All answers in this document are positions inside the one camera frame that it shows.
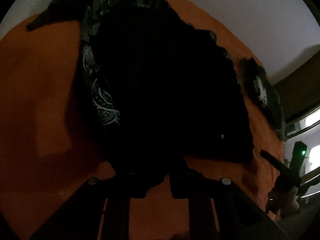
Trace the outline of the person's right hand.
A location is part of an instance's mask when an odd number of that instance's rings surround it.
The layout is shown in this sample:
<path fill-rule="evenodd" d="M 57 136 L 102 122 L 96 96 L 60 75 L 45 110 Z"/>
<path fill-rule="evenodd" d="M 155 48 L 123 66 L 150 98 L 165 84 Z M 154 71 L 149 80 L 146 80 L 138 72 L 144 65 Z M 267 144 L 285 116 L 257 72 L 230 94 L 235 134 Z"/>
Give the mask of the person's right hand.
<path fill-rule="evenodd" d="M 300 205 L 297 201 L 298 188 L 294 187 L 289 193 L 279 199 L 279 211 L 276 221 L 296 215 L 299 212 Z"/>

